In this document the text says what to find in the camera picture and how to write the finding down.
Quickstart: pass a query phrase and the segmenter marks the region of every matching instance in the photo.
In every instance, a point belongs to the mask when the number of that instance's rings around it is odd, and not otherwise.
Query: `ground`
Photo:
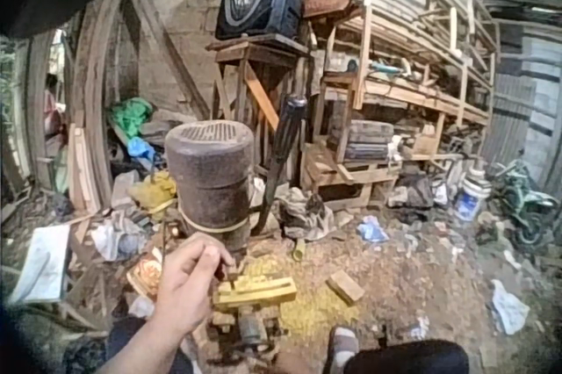
[[[3,266],[21,269],[32,230],[56,221],[51,209],[50,197],[35,194],[4,225]],[[367,213],[379,216],[388,242],[371,244],[357,235],[357,224]],[[250,247],[250,255],[261,256],[249,258],[249,274],[292,276],[298,287],[296,300],[281,307],[283,326],[289,330],[280,342],[282,349],[302,355],[314,372],[321,372],[328,333],[335,324],[353,327],[361,347],[368,349],[377,346],[384,327],[390,344],[408,342],[413,340],[412,328],[420,320],[428,320],[426,337],[462,345],[470,357],[471,372],[548,372],[549,362],[558,356],[561,327],[556,300],[559,281],[554,273],[541,273],[532,265],[528,270],[514,269],[503,256],[508,243],[479,247],[470,228],[455,228],[460,235],[449,228],[443,235],[435,230],[434,220],[410,227],[388,211],[365,210],[353,217],[337,235],[308,243],[301,263],[292,260],[293,242],[288,239],[269,239]],[[446,216],[437,218],[452,225]],[[464,242],[464,251],[455,258],[453,249],[462,248]],[[521,262],[523,256],[513,253]],[[110,264],[103,265],[105,272],[114,270]],[[340,269],[365,289],[354,306],[346,305],[326,285],[326,279]],[[3,273],[4,292],[13,287],[10,277]],[[495,326],[492,278],[500,279],[508,291],[530,306],[525,328],[513,336]],[[23,313],[17,318],[19,327],[56,365],[68,339],[75,336],[38,312]],[[213,342],[207,343],[201,355],[212,354],[214,347]],[[202,365],[204,371],[223,371],[205,362]],[[243,367],[236,370],[245,371]]]

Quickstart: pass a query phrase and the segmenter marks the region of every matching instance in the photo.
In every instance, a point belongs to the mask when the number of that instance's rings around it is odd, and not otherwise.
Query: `hand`
[[[235,265],[220,241],[201,233],[166,256],[152,319],[164,334],[180,342],[211,313],[208,293],[221,262]]]

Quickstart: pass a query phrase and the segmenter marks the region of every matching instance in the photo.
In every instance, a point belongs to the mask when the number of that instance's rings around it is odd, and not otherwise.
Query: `foot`
[[[347,327],[333,327],[323,374],[342,374],[345,364],[359,352],[359,340]]]

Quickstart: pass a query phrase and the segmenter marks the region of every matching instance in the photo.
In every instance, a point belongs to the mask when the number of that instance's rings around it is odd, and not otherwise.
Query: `paint bucket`
[[[462,190],[457,197],[455,216],[465,221],[472,222],[478,215],[482,203],[492,193],[492,185],[483,177],[483,173],[471,169],[462,182]]]

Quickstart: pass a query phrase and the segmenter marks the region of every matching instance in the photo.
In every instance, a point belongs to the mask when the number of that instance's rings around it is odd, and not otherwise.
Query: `rusty metal cylinder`
[[[183,124],[169,131],[165,149],[187,223],[231,250],[245,246],[254,168],[251,130],[234,121]]]

